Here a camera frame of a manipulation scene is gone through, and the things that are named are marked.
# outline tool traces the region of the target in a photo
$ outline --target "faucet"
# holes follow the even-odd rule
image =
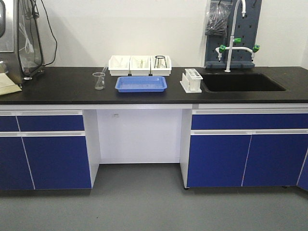
[[[253,49],[250,49],[248,47],[233,47],[233,43],[240,43],[242,41],[241,38],[234,38],[234,31],[235,31],[235,26],[236,26],[236,16],[237,12],[239,9],[240,2],[242,2],[243,5],[243,10],[242,10],[242,15],[243,18],[246,15],[246,1],[245,0],[237,0],[235,4],[235,9],[234,9],[234,15],[233,15],[233,23],[232,23],[232,31],[230,35],[230,43],[229,46],[226,47],[224,45],[221,45],[220,47],[217,47],[215,50],[218,53],[218,60],[220,61],[222,58],[222,53],[225,50],[228,50],[228,59],[227,59],[227,68],[225,72],[230,72],[230,64],[231,64],[231,58],[232,58],[232,50],[245,50],[251,53],[251,59],[253,61],[255,53],[260,49],[259,45],[255,45]]]
[[[245,0],[237,0],[237,2],[235,4],[235,9],[234,9],[234,15],[233,15],[232,31],[231,31],[229,51],[228,51],[227,68],[226,68],[225,72],[230,72],[232,49],[233,49],[233,43],[234,43],[234,31],[235,31],[235,25],[236,25],[236,16],[237,16],[237,11],[239,9],[239,5],[240,5],[241,1],[242,1],[242,5],[243,5],[243,10],[242,10],[243,18],[245,17],[245,14],[246,14],[246,1]]]

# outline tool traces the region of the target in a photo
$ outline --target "white storage bin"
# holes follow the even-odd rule
[[[148,76],[151,69],[150,56],[131,56],[129,68],[132,76]]]
[[[128,76],[130,55],[113,55],[108,62],[108,69],[112,76]]]
[[[172,64],[168,55],[163,59],[155,58],[155,55],[151,56],[151,74],[153,76],[169,76],[171,74]]]

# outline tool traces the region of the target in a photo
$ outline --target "black countertop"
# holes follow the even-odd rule
[[[201,73],[224,73],[194,67]],[[301,67],[255,67],[232,73],[263,73],[286,91],[209,92],[202,82],[202,93],[186,94],[180,84],[184,67],[172,68],[164,92],[119,93],[117,77],[106,73],[103,90],[95,90],[93,72],[97,67],[47,67],[23,91],[0,96],[0,104],[174,104],[174,103],[308,103],[308,70]]]

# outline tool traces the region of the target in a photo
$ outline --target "black sink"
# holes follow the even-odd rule
[[[201,74],[210,91],[284,91],[264,74]]]

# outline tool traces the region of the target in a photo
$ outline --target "green valve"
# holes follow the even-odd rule
[[[241,43],[242,42],[242,39],[241,38],[235,38],[234,39],[234,43]]]
[[[221,45],[219,47],[219,53],[223,53],[226,50],[226,46],[225,45]]]
[[[258,50],[260,50],[260,46],[259,46],[259,45],[255,45],[255,46],[253,47],[253,49],[252,49],[252,51],[253,51],[254,53],[256,53]]]

